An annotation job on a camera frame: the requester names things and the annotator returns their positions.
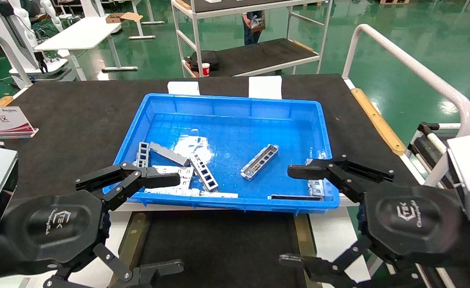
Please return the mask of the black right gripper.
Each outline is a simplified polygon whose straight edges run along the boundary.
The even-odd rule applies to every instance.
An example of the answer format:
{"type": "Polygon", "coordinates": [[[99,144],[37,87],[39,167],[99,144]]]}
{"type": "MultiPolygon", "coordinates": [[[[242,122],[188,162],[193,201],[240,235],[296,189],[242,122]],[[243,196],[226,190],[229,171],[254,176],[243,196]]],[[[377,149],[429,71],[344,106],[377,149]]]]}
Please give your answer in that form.
{"type": "Polygon", "coordinates": [[[345,270],[372,245],[399,257],[445,254],[455,245],[466,219],[456,193],[441,188],[379,184],[366,192],[357,178],[374,183],[394,182],[394,170],[365,166],[346,155],[290,165],[287,173],[294,179],[327,179],[352,202],[362,203],[368,237],[354,242],[334,262],[295,254],[279,256],[283,266],[304,270],[311,281],[334,288],[418,288],[420,276],[413,270],[361,282],[353,280],[345,270]]]}

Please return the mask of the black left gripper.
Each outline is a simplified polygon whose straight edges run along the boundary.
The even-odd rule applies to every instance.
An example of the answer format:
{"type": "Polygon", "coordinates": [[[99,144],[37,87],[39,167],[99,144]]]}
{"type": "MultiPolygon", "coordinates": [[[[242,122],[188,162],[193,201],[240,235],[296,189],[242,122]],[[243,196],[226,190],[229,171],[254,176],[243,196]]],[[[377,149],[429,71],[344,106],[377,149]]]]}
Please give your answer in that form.
{"type": "Polygon", "coordinates": [[[1,235],[7,244],[2,260],[6,276],[34,275],[57,270],[44,288],[86,288],[68,280],[70,275],[99,258],[117,277],[113,288],[151,288],[158,276],[183,272],[182,260],[163,261],[129,269],[105,245],[108,210],[115,211],[142,188],[178,186],[177,172],[159,173],[122,162],[80,176],[77,192],[41,196],[8,208],[1,219],[1,235]],[[100,198],[90,192],[114,185],[100,198]]]}

